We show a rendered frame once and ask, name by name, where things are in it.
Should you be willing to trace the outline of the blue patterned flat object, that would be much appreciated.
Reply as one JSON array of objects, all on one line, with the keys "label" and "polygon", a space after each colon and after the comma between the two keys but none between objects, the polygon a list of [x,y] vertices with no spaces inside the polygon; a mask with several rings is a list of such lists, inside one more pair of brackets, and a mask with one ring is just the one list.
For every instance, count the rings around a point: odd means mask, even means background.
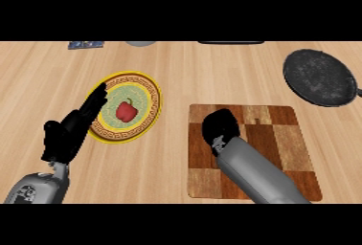
[{"label": "blue patterned flat object", "polygon": [[71,41],[68,44],[70,50],[102,48],[102,47],[104,47],[102,41]]}]

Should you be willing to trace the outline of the red bell pepper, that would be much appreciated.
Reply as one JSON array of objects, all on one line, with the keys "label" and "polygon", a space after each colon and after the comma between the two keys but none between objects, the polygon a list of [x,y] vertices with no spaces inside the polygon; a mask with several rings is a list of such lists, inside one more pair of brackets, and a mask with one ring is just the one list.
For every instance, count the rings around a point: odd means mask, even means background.
[{"label": "red bell pepper", "polygon": [[132,99],[128,99],[117,108],[116,117],[125,122],[129,123],[134,121],[139,113],[138,108],[134,106]]}]

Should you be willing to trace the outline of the checkered wooden cutting board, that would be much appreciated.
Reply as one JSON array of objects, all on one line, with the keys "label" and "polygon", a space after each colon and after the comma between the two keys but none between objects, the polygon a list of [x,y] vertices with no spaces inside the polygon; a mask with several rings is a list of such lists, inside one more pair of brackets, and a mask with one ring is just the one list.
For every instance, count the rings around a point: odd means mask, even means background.
[{"label": "checkered wooden cutting board", "polygon": [[191,104],[188,119],[188,195],[193,198],[247,199],[247,195],[216,165],[203,137],[203,120],[228,108],[237,118],[241,137],[292,178],[311,201],[323,200],[303,133],[292,106]]}]

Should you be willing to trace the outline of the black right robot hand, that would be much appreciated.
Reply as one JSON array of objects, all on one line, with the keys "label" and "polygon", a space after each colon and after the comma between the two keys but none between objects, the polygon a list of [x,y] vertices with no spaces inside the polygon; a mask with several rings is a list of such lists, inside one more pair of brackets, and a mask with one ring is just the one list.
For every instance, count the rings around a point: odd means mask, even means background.
[{"label": "black right robot hand", "polygon": [[203,121],[203,137],[218,156],[234,137],[241,136],[237,118],[230,109],[216,110]]}]

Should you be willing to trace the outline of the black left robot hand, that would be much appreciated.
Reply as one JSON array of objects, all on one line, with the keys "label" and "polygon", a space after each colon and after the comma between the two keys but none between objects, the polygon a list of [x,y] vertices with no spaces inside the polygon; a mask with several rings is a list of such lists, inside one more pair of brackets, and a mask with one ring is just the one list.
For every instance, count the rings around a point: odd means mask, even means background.
[{"label": "black left robot hand", "polygon": [[63,122],[46,122],[43,161],[68,164],[74,160],[89,127],[108,101],[107,95],[107,84],[102,83],[91,93],[82,108],[71,111]]}]

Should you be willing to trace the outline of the black flat object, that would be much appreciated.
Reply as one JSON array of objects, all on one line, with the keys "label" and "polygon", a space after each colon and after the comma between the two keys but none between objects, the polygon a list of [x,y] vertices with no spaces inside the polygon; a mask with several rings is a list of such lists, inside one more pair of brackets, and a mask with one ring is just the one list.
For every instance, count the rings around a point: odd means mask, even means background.
[{"label": "black flat object", "polygon": [[209,45],[258,45],[264,44],[265,41],[199,41],[199,43]]}]

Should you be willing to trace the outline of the dark grey frying pan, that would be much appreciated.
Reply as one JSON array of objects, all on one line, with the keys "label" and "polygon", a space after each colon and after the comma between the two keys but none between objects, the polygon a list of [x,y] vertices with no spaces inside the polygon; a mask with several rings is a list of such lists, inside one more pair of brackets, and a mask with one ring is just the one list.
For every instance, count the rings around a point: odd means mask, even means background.
[{"label": "dark grey frying pan", "polygon": [[286,57],[283,76],[296,95],[314,105],[340,107],[362,97],[351,70],[323,51],[296,50]]}]

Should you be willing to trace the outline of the yellow patterned plate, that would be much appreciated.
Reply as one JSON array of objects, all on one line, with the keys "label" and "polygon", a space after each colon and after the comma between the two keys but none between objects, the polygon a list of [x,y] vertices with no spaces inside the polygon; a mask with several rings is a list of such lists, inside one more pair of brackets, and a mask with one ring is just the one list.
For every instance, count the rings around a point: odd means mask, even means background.
[{"label": "yellow patterned plate", "polygon": [[125,144],[151,129],[160,116],[163,96],[150,75],[123,71],[107,76],[107,100],[89,128],[91,136],[102,143]]}]

